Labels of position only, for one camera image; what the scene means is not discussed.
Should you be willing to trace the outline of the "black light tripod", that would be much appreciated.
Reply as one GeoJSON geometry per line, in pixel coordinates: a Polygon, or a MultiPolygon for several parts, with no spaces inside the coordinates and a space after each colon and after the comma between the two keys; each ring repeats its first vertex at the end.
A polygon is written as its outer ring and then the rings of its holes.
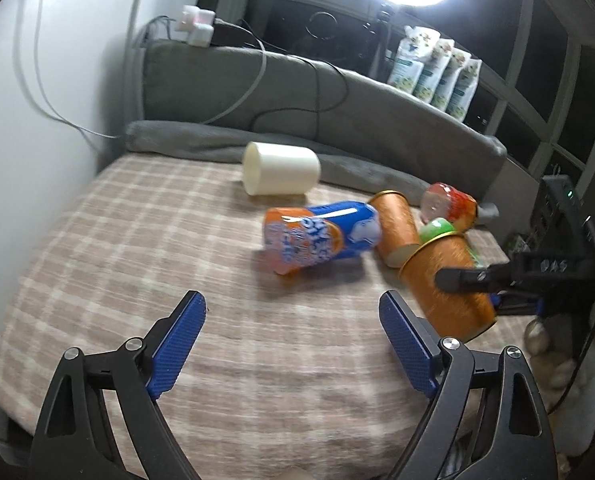
{"type": "Polygon", "coordinates": [[[386,47],[390,41],[393,14],[394,6],[390,3],[382,3],[375,21],[369,26],[366,55],[361,73],[371,79],[378,79],[380,76],[386,47]]]}

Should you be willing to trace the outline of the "green plastic bottle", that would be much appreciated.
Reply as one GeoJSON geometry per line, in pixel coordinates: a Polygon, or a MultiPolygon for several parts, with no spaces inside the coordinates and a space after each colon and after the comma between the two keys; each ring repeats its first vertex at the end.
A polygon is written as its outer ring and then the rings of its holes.
{"type": "Polygon", "coordinates": [[[467,237],[445,218],[435,218],[418,230],[420,246],[412,258],[458,268],[483,268],[467,237]]]}

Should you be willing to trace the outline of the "white power strip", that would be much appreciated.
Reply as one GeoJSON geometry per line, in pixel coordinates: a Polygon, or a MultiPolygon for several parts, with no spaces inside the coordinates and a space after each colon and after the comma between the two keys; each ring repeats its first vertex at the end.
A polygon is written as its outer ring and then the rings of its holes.
{"type": "Polygon", "coordinates": [[[183,6],[177,21],[177,32],[186,32],[191,47],[208,48],[214,34],[215,12],[198,6],[183,6]]]}

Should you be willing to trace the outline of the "orange paper cup with lettering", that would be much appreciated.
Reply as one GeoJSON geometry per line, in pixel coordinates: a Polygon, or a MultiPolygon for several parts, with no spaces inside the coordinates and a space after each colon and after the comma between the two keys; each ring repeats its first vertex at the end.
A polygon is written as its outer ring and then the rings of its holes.
{"type": "Polygon", "coordinates": [[[439,336],[467,342],[496,322],[488,294],[473,292],[462,283],[461,279],[470,272],[478,274],[479,269],[465,235],[445,233],[416,249],[399,270],[398,277],[439,336]]]}

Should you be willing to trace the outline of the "white plastic cup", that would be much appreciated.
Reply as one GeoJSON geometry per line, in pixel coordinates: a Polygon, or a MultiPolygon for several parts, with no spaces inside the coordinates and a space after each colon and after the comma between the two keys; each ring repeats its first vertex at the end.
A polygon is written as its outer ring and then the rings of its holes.
{"type": "Polygon", "coordinates": [[[243,152],[242,184],[250,196],[305,194],[320,175],[320,160],[309,148],[250,142],[243,152]]]}

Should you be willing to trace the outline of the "white green pouch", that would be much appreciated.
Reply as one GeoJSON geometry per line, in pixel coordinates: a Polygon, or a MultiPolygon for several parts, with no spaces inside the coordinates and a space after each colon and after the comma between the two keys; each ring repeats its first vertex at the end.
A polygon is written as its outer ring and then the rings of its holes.
{"type": "Polygon", "coordinates": [[[454,48],[451,51],[451,57],[447,63],[441,78],[439,78],[439,84],[437,85],[431,105],[445,112],[451,95],[453,94],[455,84],[461,73],[468,62],[471,60],[471,53],[465,50],[454,48]]]}
{"type": "Polygon", "coordinates": [[[398,90],[411,93],[439,38],[441,33],[438,30],[406,26],[405,35],[398,45],[392,72],[386,83],[398,90]]]}
{"type": "Polygon", "coordinates": [[[453,93],[448,101],[446,113],[463,122],[479,84],[483,62],[480,58],[471,58],[461,70],[453,93]]]}
{"type": "Polygon", "coordinates": [[[439,78],[448,65],[451,54],[454,50],[453,39],[441,38],[437,40],[430,56],[425,61],[422,72],[412,94],[424,103],[430,103],[437,86],[439,78]]]}

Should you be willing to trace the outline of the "grey rolled blanket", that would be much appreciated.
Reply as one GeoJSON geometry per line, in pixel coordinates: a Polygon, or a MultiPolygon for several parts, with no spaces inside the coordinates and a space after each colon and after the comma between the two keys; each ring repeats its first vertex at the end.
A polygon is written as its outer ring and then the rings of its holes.
{"type": "Polygon", "coordinates": [[[241,162],[255,185],[312,180],[365,193],[397,191],[413,206],[420,204],[430,188],[429,183],[407,172],[288,134],[138,120],[126,129],[126,149],[198,162],[241,162]]]}

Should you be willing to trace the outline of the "grey sofa backrest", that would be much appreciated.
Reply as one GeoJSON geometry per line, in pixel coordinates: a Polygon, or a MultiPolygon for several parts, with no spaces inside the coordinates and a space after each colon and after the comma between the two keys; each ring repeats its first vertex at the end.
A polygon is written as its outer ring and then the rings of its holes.
{"type": "Polygon", "coordinates": [[[144,120],[299,136],[482,198],[503,143],[387,84],[325,62],[234,47],[153,42],[144,120]]]}

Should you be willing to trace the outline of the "plaid pink blanket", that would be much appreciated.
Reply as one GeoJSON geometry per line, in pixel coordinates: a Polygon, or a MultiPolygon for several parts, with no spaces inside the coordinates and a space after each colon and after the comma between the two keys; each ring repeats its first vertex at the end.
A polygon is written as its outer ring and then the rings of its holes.
{"type": "Polygon", "coordinates": [[[374,252],[279,276],[262,252],[270,198],[235,165],[129,154],[61,215],[20,278],[0,333],[0,407],[33,431],[66,349],[118,348],[194,289],[208,314],[159,405],[206,479],[370,479],[395,464],[427,405],[381,328],[402,290],[374,252]]]}

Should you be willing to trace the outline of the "red chip canister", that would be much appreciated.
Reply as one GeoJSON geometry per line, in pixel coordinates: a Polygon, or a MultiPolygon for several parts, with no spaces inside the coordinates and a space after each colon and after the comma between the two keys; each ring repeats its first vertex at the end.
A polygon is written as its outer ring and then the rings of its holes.
{"type": "Polygon", "coordinates": [[[424,223],[443,218],[459,232],[465,232],[475,226],[477,201],[458,188],[442,182],[431,184],[425,191],[420,203],[420,217],[424,223]]]}

